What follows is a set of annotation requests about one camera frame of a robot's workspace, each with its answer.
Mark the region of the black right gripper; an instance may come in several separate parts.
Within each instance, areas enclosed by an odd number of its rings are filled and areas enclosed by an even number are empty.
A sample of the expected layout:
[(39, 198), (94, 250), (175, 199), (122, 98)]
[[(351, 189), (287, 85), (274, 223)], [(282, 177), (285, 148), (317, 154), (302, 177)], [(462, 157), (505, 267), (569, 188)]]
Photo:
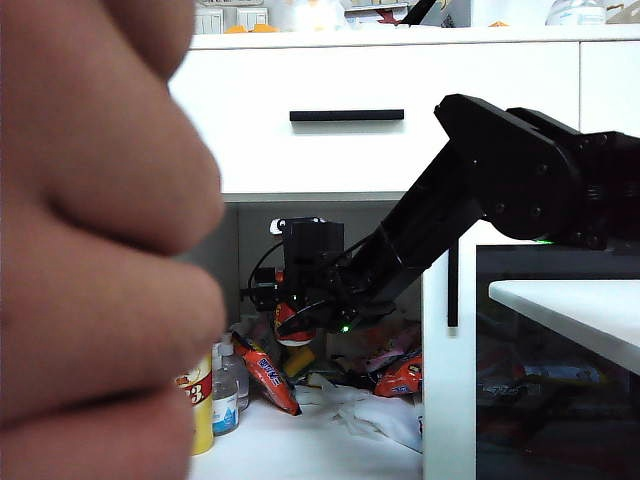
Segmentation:
[[(256, 308), (274, 308), (278, 300), (280, 271), (260, 267), (252, 276), (251, 300)], [(368, 304), (367, 290), (358, 283), (323, 279), (320, 283), (292, 283), (279, 287), (279, 334), (314, 335), (324, 329), (343, 333), (362, 320)]]

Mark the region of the person's bare hand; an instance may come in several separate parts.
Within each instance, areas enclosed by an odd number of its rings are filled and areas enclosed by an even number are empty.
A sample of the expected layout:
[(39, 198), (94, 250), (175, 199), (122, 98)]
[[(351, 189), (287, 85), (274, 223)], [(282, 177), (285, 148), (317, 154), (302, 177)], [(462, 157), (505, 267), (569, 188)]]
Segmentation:
[(168, 82), (190, 1), (1, 5), (1, 475), (182, 479), (176, 377), (224, 326), (178, 255), (223, 214)]

